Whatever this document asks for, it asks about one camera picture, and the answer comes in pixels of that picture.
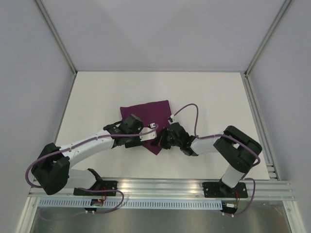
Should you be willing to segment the purple cloth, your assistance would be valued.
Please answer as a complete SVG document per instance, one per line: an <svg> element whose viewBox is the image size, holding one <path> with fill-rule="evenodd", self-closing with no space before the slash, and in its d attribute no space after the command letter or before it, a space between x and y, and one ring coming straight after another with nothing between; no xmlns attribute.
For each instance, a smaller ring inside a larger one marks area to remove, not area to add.
<svg viewBox="0 0 311 233"><path fill-rule="evenodd" d="M160 135L163 128L169 126L168 118L172 114L168 100L149 102L129 107L120 107L120 112L122 120L126 119L129 115L134 114L142 120L144 127L147 127L151 123L157 124L157 135Z"/></svg>

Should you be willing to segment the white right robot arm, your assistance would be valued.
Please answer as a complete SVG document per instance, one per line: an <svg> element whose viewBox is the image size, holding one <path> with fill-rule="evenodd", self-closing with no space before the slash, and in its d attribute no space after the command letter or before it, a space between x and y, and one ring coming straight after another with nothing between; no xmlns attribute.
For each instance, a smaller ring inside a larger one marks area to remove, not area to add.
<svg viewBox="0 0 311 233"><path fill-rule="evenodd" d="M237 190L237 184L259 162L262 146L238 128L228 126L222 133L198 137L190 135L178 123L165 127L151 143L162 149L178 147L187 156L199 156L218 152L229 163L218 182L219 191L229 197Z"/></svg>

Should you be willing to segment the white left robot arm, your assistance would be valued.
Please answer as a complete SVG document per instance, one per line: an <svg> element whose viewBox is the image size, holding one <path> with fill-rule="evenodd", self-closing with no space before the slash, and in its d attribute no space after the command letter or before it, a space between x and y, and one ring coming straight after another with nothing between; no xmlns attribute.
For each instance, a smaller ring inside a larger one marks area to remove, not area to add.
<svg viewBox="0 0 311 233"><path fill-rule="evenodd" d="M26 182L54 195L63 188L72 188L75 195L104 195L110 188L92 168L76 170L73 167L101 151L134 144L140 146L156 136L157 125L145 127L135 115L103 127L83 140L67 145L47 144L28 168Z"/></svg>

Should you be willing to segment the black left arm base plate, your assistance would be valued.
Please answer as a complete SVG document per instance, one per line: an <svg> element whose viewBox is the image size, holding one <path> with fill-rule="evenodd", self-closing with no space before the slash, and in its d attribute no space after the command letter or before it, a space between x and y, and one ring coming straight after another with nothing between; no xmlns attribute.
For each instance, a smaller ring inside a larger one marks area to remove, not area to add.
<svg viewBox="0 0 311 233"><path fill-rule="evenodd" d="M103 180L101 182L96 181L95 184L89 188L89 190L93 191L105 191L105 190L113 190L113 192L101 192L101 193L94 193L89 191L84 191L80 188L75 188L73 195L74 196L115 196L116 191L118 188L118 181L107 181Z"/></svg>

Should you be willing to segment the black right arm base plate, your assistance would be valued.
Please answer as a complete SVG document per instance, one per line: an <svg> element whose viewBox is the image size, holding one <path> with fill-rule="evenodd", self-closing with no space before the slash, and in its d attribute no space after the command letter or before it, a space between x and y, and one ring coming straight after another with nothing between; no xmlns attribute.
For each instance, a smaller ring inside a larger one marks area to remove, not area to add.
<svg viewBox="0 0 311 233"><path fill-rule="evenodd" d="M222 182L203 182L203 192L205 198L248 198L245 183L238 183L235 187L230 188Z"/></svg>

